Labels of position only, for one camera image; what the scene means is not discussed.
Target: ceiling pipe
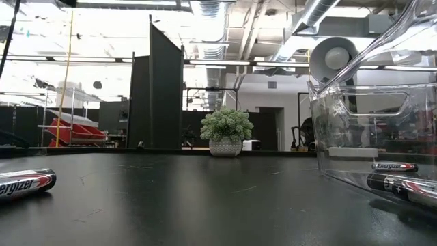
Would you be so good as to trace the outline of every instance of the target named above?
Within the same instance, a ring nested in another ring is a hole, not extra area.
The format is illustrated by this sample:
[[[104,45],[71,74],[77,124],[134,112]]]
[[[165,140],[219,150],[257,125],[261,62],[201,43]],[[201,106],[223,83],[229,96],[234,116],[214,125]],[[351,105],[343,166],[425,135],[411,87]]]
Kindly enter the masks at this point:
[[[309,27],[318,26],[328,14],[328,11],[335,7],[340,0],[308,0],[304,10],[300,14],[300,19],[292,25],[292,35],[284,42],[284,45],[272,56],[272,62],[286,62],[293,53],[299,49],[296,45],[300,42],[297,33]]]
[[[198,18],[199,39],[202,42],[222,43],[226,39],[226,13],[229,3],[219,1],[191,1],[191,8]],[[224,59],[225,46],[207,45],[198,46],[200,59]],[[226,81],[222,78],[222,70],[215,68],[206,69],[206,87],[225,87]],[[208,99],[217,99],[216,94],[206,92]],[[215,109],[215,104],[210,104],[209,109]]]
[[[237,60],[241,60],[243,57],[247,40],[249,39],[249,35],[252,32],[253,21],[255,20],[257,9],[258,9],[258,2],[257,1],[252,2],[251,8],[249,10],[250,11],[249,18],[247,19],[246,25],[244,27],[243,39],[241,41],[240,50],[238,51]]]
[[[244,60],[247,60],[252,53],[253,45],[255,44],[255,41],[259,33],[259,20],[266,14],[268,3],[270,3],[270,1],[265,0],[262,2],[262,6],[261,6],[261,10],[259,11],[258,18],[253,23],[251,40],[249,41],[249,45],[247,46],[246,53],[244,54]]]

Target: black tabletop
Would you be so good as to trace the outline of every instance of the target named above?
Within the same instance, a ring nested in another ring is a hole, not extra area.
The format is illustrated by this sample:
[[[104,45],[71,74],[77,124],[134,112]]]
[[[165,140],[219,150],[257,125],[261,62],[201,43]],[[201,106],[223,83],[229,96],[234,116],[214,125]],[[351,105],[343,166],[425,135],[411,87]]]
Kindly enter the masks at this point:
[[[46,195],[0,205],[0,245],[433,245],[437,223],[321,175],[314,158],[70,154]]]

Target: potted plant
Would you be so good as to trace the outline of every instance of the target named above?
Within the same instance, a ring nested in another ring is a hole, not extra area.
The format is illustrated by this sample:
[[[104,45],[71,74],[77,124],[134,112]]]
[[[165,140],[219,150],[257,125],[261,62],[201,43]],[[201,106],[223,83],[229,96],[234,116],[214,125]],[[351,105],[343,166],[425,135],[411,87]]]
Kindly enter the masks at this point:
[[[249,114],[238,110],[222,108],[206,115],[201,123],[200,137],[210,140],[213,156],[237,156],[242,149],[242,140],[252,136]]]

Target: red object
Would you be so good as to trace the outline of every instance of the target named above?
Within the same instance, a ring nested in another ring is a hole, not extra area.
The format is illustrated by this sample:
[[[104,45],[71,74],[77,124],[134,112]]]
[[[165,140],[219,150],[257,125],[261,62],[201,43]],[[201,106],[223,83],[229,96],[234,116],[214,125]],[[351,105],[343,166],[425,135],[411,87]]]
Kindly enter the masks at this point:
[[[87,129],[87,131],[89,131],[92,134],[92,136],[91,136],[92,139],[101,139],[101,140],[104,139],[104,134],[101,131],[99,131],[96,127],[83,126],[83,125],[81,125],[81,126],[85,129]]]
[[[55,148],[56,147],[56,139],[52,139],[52,141],[50,141],[50,144],[48,145],[49,148]],[[58,147],[65,147],[64,145],[62,145],[62,141],[59,141],[59,143],[57,143]]]
[[[51,126],[57,126],[57,118],[54,118]],[[63,141],[66,145],[70,144],[70,124],[61,120],[59,126],[67,126],[68,128],[59,128],[59,141]],[[56,128],[49,128],[48,131],[56,136]],[[72,139],[79,139],[81,141],[91,138],[92,133],[79,124],[73,124]]]

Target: black partition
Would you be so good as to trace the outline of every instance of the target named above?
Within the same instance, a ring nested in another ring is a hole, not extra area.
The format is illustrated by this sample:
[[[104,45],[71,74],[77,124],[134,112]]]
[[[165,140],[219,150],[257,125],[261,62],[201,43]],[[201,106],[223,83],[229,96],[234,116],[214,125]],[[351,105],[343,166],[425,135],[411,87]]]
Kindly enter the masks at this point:
[[[181,148],[183,54],[150,23],[150,55],[132,62],[128,147]]]
[[[150,23],[153,148],[181,148],[183,54],[183,50]]]
[[[128,147],[142,141],[150,148],[150,73],[149,57],[134,57],[130,79]]]

